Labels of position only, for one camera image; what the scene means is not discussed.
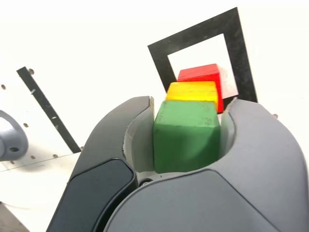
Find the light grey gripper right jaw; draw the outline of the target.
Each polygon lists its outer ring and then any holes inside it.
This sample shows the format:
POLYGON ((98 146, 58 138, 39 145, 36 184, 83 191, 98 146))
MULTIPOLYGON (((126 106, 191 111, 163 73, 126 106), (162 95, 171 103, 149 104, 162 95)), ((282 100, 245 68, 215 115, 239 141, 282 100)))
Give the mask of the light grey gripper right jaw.
POLYGON ((107 232, 302 232, 305 157, 262 105, 233 100, 222 115, 229 151, 126 197, 107 232))

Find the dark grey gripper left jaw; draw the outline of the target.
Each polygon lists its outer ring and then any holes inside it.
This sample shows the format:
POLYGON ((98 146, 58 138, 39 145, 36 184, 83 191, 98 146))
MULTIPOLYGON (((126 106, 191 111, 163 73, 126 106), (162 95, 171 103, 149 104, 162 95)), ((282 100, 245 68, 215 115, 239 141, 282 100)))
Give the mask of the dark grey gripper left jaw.
POLYGON ((154 170, 154 99, 134 97, 93 129, 48 226, 50 232, 101 232, 121 201, 154 170))

